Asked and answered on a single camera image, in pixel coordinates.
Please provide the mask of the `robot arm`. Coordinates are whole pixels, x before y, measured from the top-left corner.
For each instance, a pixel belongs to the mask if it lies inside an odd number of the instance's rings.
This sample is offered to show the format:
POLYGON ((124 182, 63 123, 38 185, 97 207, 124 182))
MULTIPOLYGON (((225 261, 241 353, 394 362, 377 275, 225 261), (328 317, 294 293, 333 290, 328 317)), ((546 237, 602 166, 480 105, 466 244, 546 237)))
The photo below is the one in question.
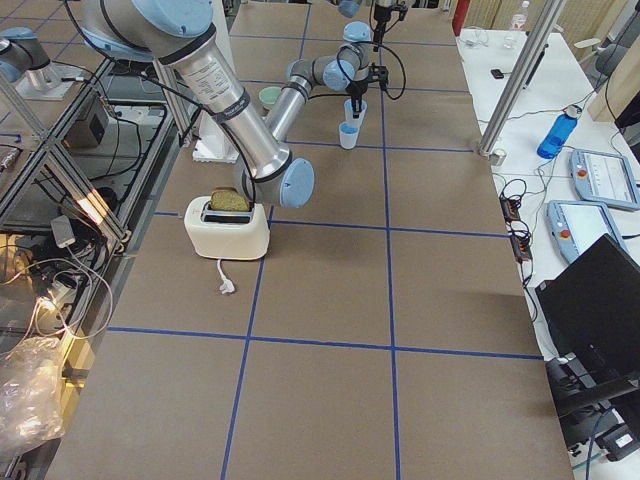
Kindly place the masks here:
POLYGON ((275 106, 261 117, 216 44, 211 2, 87 1, 83 19, 83 32, 98 50, 175 69, 239 152, 237 190, 251 202, 284 208, 304 206, 314 190, 312 164, 294 157, 285 142, 312 89, 323 85, 349 92, 358 114, 360 86, 372 67, 371 30, 351 22, 336 54, 291 64, 275 106))
MULTIPOLYGON (((337 0, 330 1, 330 4, 336 6, 343 16, 353 18, 359 11, 362 1, 337 0)), ((409 5, 406 1, 376 0, 371 2, 370 10, 375 21, 375 26, 372 28, 373 43, 375 47, 379 47, 383 44, 386 33, 393 27, 393 25, 389 26, 392 14, 397 13, 398 19, 396 22, 402 22, 407 15, 409 5)))

